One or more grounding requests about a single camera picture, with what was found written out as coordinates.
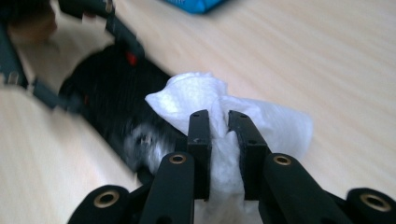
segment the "screw hole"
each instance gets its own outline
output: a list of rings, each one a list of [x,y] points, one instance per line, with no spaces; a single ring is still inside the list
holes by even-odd
[[[275,156],[274,161],[279,165],[290,165],[291,160],[285,156]]]
[[[96,196],[93,204],[98,208],[106,208],[119,200],[119,193],[115,190],[108,190]]]
[[[391,206],[389,203],[374,194],[362,194],[361,201],[364,202],[367,206],[380,212],[388,212],[391,210]]]
[[[173,164],[181,164],[183,162],[185,162],[187,160],[187,158],[183,155],[174,155],[171,158],[169,158],[169,161],[172,162]]]

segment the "red spot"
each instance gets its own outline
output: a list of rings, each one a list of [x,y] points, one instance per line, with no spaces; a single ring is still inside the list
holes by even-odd
[[[137,57],[134,54],[127,51],[125,55],[126,55],[126,60],[130,65],[135,66],[137,64]]]

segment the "black fabric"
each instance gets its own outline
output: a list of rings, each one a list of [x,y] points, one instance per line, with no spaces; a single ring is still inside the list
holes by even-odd
[[[20,19],[50,5],[50,0],[1,0],[0,20]]]
[[[186,136],[159,117],[145,101],[145,97],[162,90],[170,78],[147,59],[130,64],[122,45],[112,45],[84,60],[61,87],[60,95],[79,97],[85,104],[83,116],[101,134],[124,161],[128,161],[125,138],[135,127],[148,124],[167,142],[176,142]],[[135,148],[145,142],[146,136],[135,139]],[[143,160],[146,154],[135,152],[134,160]],[[141,162],[127,163],[133,171]]]

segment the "crumpled tissue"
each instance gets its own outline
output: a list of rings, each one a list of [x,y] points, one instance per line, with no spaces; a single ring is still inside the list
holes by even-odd
[[[308,149],[313,132],[312,119],[305,113],[263,101],[227,94],[227,85],[211,74],[187,73],[168,80],[166,87],[146,97],[163,119],[188,134],[190,115],[209,112],[212,137],[210,197],[195,202],[194,223],[258,223],[257,202],[244,202],[239,171],[239,147],[228,129],[230,110],[252,119],[272,152],[300,159]]]

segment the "table surface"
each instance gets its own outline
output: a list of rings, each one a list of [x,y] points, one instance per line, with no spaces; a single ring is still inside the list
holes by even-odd
[[[327,191],[377,189],[396,199],[396,2],[230,0],[205,15],[162,1],[119,0],[117,13],[171,75],[211,72],[238,97],[308,113],[301,160]],[[111,41],[103,24],[57,13],[49,42],[17,45],[23,65],[57,91]],[[65,223],[93,189],[138,183],[82,118],[0,89],[0,223]]]

